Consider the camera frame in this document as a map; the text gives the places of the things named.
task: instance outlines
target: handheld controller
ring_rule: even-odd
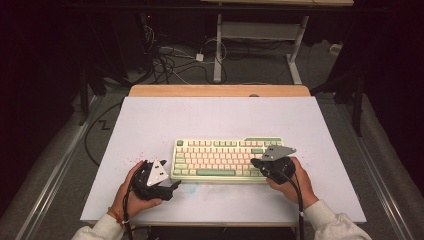
[[[287,156],[294,152],[296,152],[294,148],[272,145],[262,155],[262,159],[253,158],[250,162],[263,176],[283,184],[296,172],[293,161]]]
[[[159,184],[167,179],[169,175],[166,173],[163,165],[166,160],[147,162],[134,173],[131,181],[131,187],[135,195],[143,200],[160,198],[169,201],[173,197],[173,191],[178,188],[181,180],[173,183],[171,186],[159,186]]]

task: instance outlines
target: sleeve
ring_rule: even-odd
[[[88,226],[80,228],[72,240],[116,240],[121,239],[123,234],[124,230],[116,223],[116,220],[105,214],[93,228]]]
[[[323,200],[305,209],[305,215],[315,230],[315,240],[350,240],[371,237],[344,213],[335,214]]]

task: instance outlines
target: mechanical keyboard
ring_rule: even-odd
[[[270,145],[283,146],[283,139],[178,139],[174,143],[171,178],[197,182],[265,182],[265,177],[250,160],[260,159]]]

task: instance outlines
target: person's left hand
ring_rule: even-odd
[[[124,212],[123,212],[123,199],[125,194],[127,193],[128,186],[130,185],[131,178],[134,175],[135,171],[141,167],[143,164],[143,161],[137,163],[129,172],[127,177],[125,178],[125,182],[121,184],[121,186],[118,189],[118,192],[116,193],[115,200],[112,204],[112,209],[115,211],[115,213],[119,214],[121,219],[124,219]],[[160,198],[154,198],[151,200],[141,200],[139,199],[133,191],[130,191],[128,196],[128,206],[127,206],[127,212],[129,219],[135,217],[139,212],[149,209],[152,207],[155,207],[157,205],[160,205],[162,203],[162,199]],[[113,212],[108,211],[108,214],[114,218],[116,216]]]

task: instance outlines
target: bracelet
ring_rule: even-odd
[[[121,228],[124,228],[124,221],[122,221],[121,217],[119,216],[118,213],[115,212],[115,210],[113,210],[113,208],[109,207],[108,210],[115,215],[115,219],[116,222],[119,223],[119,225],[121,226]]]

